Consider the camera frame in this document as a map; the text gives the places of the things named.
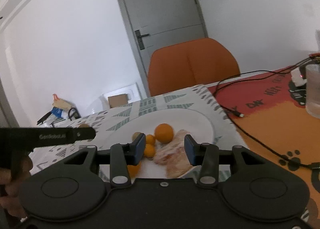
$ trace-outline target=finger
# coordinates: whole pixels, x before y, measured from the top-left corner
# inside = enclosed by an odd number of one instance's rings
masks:
[[[9,215],[13,217],[18,217],[18,218],[26,218],[27,214],[23,210],[23,208],[20,209],[10,209],[8,210]]]
[[[0,197],[0,205],[7,210],[22,208],[17,197]]]
[[[6,185],[11,181],[11,171],[0,168],[0,185]]]
[[[25,173],[22,173],[16,180],[7,184],[5,186],[5,190],[8,196],[16,197],[19,192],[20,184],[29,177],[31,177],[30,172],[25,172]]]
[[[28,172],[32,170],[32,168],[33,168],[33,163],[32,163],[32,160],[29,158],[29,156],[26,156],[25,158],[23,158],[23,160],[21,161],[22,172]]]

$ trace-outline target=white plate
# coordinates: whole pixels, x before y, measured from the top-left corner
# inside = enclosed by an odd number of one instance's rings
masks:
[[[198,143],[212,143],[214,140],[212,123],[206,116],[190,109],[173,108],[151,112],[129,121],[107,138],[103,149],[110,149],[116,143],[131,142],[135,132],[154,134],[155,128],[163,123],[171,125],[175,133],[181,129],[187,130]],[[138,177],[166,178],[165,166],[143,159]]]

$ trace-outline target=gray door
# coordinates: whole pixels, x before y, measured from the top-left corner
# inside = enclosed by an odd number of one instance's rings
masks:
[[[146,73],[155,50],[205,37],[196,0],[124,0],[124,3]]]

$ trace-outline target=orange chair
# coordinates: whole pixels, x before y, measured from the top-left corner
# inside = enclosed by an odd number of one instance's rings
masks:
[[[232,54],[217,41],[204,38],[156,50],[148,84],[157,96],[197,84],[210,84],[240,74]]]

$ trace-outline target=patterned tablecloth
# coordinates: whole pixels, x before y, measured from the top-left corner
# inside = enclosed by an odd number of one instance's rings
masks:
[[[220,149],[231,149],[233,145],[246,146],[211,92],[204,85],[197,85],[95,113],[76,121],[66,120],[58,123],[57,127],[78,127],[81,124],[88,124],[96,130],[97,135],[92,141],[78,141],[72,145],[35,149],[30,154],[34,163],[31,173],[39,172],[87,145],[96,145],[101,149],[112,133],[133,119],[154,111],[173,108],[191,109],[205,115],[214,129],[213,143]],[[103,180],[108,181],[103,169],[99,175]],[[227,169],[223,168],[220,171],[220,180],[223,181],[229,176],[230,172]]]

